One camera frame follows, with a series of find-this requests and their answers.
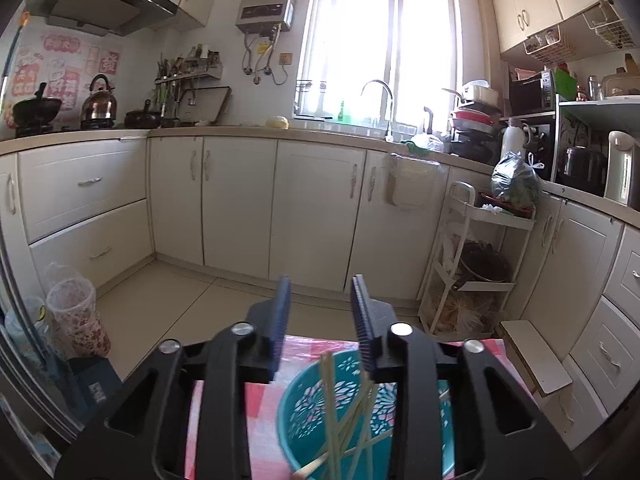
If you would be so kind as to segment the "black frying pan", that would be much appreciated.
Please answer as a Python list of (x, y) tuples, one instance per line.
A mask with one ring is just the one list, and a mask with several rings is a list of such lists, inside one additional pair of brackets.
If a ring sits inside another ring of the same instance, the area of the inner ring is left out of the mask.
[(155, 129), (161, 122), (160, 112), (152, 110), (151, 101), (145, 100), (142, 110), (130, 110), (125, 115), (124, 125), (129, 129)]

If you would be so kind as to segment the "copper kettle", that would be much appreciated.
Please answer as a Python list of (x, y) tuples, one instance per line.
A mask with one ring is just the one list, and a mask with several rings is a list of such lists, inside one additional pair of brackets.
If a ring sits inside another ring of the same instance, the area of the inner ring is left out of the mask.
[(88, 98), (81, 107), (81, 129), (113, 128), (117, 115), (117, 100), (107, 76), (104, 74), (94, 76), (90, 82), (89, 92)]

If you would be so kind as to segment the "wall utensil rack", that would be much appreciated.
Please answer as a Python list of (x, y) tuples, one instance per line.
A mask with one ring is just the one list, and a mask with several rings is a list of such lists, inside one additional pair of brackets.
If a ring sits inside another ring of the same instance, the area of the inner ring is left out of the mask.
[(161, 54), (156, 66), (154, 84), (200, 78), (221, 80), (224, 71), (220, 53), (209, 49), (206, 44), (196, 44), (187, 56), (166, 58)]

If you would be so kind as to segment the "white electric kettle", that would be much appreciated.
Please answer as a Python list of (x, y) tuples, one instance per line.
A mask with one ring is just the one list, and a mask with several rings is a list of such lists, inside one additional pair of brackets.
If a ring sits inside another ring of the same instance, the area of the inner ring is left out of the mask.
[(639, 210), (639, 142), (630, 134), (612, 130), (608, 134), (608, 173), (604, 197)]

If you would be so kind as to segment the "black wok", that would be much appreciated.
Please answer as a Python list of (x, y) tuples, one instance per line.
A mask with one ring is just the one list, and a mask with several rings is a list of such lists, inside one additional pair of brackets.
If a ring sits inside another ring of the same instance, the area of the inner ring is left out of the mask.
[(17, 138), (38, 136), (53, 130), (53, 121), (58, 116), (62, 101), (58, 98), (46, 98), (46, 87), (47, 84), (43, 81), (32, 99), (17, 102), (12, 108)]

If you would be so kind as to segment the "range hood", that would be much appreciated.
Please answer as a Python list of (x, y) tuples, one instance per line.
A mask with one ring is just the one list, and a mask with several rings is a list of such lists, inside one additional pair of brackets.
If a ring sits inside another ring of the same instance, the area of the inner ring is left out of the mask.
[(25, 10), (47, 24), (105, 36), (128, 36), (173, 18), (170, 0), (25, 0)]

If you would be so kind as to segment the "floral waste bin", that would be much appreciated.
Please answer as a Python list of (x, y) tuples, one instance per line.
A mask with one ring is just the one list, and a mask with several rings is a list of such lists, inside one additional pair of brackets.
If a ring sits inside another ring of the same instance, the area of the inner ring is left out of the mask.
[(96, 307), (96, 289), (89, 280), (82, 276), (66, 278), (49, 290), (46, 301), (78, 356), (107, 357), (111, 341)]

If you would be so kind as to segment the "hanging white bag holder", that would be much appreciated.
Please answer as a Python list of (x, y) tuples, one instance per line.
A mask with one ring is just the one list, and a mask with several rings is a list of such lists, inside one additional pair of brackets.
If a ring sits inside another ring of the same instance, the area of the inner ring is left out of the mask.
[(437, 183), (442, 165), (396, 153), (388, 155), (386, 200), (402, 210), (422, 209)]

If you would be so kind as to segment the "dark blue box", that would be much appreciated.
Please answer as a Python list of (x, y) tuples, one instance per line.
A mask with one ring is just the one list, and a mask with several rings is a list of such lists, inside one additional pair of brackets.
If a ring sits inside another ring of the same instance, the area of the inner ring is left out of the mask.
[(122, 380), (103, 356), (73, 358), (66, 362), (72, 378), (72, 393), (78, 394), (79, 404), (74, 415), (85, 424), (99, 407), (122, 385)]

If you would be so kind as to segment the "green vegetable plastic bag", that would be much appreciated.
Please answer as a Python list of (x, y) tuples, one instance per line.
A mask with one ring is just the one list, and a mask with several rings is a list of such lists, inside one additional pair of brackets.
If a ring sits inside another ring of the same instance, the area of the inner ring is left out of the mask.
[(538, 174), (520, 154), (507, 152), (492, 170), (490, 192), (510, 206), (533, 210), (539, 202), (541, 183)]

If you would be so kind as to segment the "gas water heater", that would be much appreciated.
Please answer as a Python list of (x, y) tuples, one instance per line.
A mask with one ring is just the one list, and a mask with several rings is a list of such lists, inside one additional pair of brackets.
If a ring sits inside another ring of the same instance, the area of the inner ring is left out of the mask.
[(294, 10), (295, 0), (241, 0), (235, 26), (247, 35), (267, 36), (273, 27), (288, 32)]

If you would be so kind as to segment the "white wooden stool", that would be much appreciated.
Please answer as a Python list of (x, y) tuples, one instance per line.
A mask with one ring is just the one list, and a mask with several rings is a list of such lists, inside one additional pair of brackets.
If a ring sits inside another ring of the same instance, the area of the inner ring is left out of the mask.
[(573, 382), (544, 338), (528, 321), (502, 321), (499, 327), (541, 396), (551, 396)]

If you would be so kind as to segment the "blue perforated plastic basket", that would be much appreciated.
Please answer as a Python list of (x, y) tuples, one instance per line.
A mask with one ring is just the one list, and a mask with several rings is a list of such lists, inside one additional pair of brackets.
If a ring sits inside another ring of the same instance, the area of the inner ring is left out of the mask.
[[(355, 349), (334, 353), (336, 416), (343, 417), (360, 388), (360, 359)], [(370, 418), (372, 438), (393, 430), (397, 387), (378, 386)], [(454, 424), (448, 382), (438, 383), (440, 433), (442, 434), (442, 476), (454, 473)], [(326, 443), (326, 407), (319, 363), (313, 362), (293, 379), (280, 401), (277, 432), (280, 448), (292, 471), (310, 463)], [(390, 464), (392, 437), (387, 438), (360, 460), (356, 479), (385, 479)]]

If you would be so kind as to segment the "kitchen faucet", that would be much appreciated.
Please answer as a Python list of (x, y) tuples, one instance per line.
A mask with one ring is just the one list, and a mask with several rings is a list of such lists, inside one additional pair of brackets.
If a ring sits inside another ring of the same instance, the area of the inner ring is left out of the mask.
[(372, 84), (378, 84), (382, 88), (381, 104), (380, 104), (380, 119), (385, 122), (384, 141), (387, 143), (394, 143), (393, 123), (395, 114), (395, 99), (392, 88), (383, 79), (371, 79), (367, 81), (361, 89), (361, 93), (364, 93), (367, 88)]

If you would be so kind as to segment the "white rolling shelf cart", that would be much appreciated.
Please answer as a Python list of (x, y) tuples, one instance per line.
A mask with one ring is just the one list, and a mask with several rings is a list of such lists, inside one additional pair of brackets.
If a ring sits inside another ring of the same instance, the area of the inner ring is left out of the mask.
[(443, 341), (488, 337), (514, 291), (536, 209), (517, 210), (454, 181), (421, 285), (419, 320)]

